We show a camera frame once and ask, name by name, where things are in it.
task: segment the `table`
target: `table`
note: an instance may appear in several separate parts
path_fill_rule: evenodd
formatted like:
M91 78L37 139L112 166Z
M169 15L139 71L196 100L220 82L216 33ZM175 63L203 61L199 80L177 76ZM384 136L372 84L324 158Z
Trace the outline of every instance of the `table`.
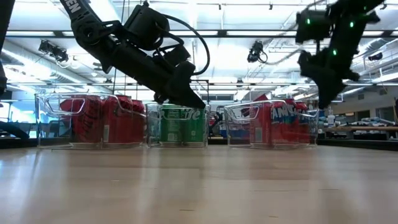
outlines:
M396 223L398 153L0 151L1 223Z
M354 139L354 131L384 131L386 140L390 140L390 132L395 131L395 138L398 139L398 127L370 127L370 126L339 126L331 128L322 128L323 132L346 132L348 139Z

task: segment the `ceiling beam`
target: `ceiling beam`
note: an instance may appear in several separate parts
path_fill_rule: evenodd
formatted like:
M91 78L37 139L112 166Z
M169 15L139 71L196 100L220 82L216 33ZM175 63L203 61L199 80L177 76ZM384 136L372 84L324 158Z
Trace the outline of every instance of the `ceiling beam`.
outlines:
M228 29L228 30L197 30L203 38L295 38L296 31L289 30L242 30L242 29ZM57 36L55 33L62 32L63 36ZM181 38L196 38L196 35L190 30L171 30L170 33ZM43 38L43 39L74 39L71 30L9 30L6 37L14 38ZM374 38L398 38L398 30L366 30L364 31L363 39Z

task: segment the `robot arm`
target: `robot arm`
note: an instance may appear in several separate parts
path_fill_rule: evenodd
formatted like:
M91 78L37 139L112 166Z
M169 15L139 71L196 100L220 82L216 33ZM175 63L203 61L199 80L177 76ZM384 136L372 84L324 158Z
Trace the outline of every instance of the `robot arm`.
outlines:
M188 24L184 25L199 37L208 54L207 65L198 73L194 73L195 66L187 61L190 54L183 40L169 33L168 19L183 22L149 8L148 3L137 5L124 25L120 21L102 22L85 0L61 0L61 3L70 17L77 43L101 62L105 73L115 67L153 90L158 103L169 99L177 105L205 107L189 83L192 75L207 69L210 54L205 41ZM164 37L178 44L160 47ZM150 57L140 49L155 52Z
M296 42L330 38L329 46L311 55L303 51L298 59L301 75L311 78L319 89L319 107L326 108L344 90L343 79L359 80L350 66L366 24L380 18L369 13L383 0L338 0L325 11L304 10L297 14Z

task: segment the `plastic bin handle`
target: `plastic bin handle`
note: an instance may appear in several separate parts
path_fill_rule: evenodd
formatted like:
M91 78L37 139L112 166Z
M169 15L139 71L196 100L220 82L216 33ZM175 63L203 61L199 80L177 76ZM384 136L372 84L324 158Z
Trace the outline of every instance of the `plastic bin handle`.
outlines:
M83 100L83 104L81 104L79 110L76 111L76 112L73 112L73 111L70 112L70 111L55 110L55 109L52 108L52 106L51 106L51 104L50 104L50 100L51 100L51 99L55 99L55 100ZM83 109L83 107L84 107L84 105L85 105L85 103L86 103L86 99L84 99L84 98L57 98L57 97L49 97L49 98L46 98L46 99L45 99L45 107L46 107L47 109L49 109L49 111L50 111L52 114L59 114L59 115L65 115L65 116L80 114L80 113L81 113L81 110Z
M229 116L235 120L235 121L251 121L257 118L258 114L259 114L259 108L258 106L246 106L246 107L242 107L242 108L235 108L236 110L243 110L243 109L248 109L250 110L256 110L256 114L254 115L253 118L251 117L247 117L247 118L239 118L236 116L236 114L234 113L233 110L229 109L229 108L224 108L225 112L227 114L229 114Z

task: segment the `sprite can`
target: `sprite can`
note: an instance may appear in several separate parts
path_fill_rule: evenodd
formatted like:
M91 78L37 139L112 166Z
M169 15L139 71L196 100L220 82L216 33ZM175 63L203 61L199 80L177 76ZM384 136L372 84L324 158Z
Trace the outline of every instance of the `sprite can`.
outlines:
M205 110L187 108L182 110L184 120L183 143L187 146L204 146Z
M160 143L162 146L182 145L182 110L175 105L160 108Z

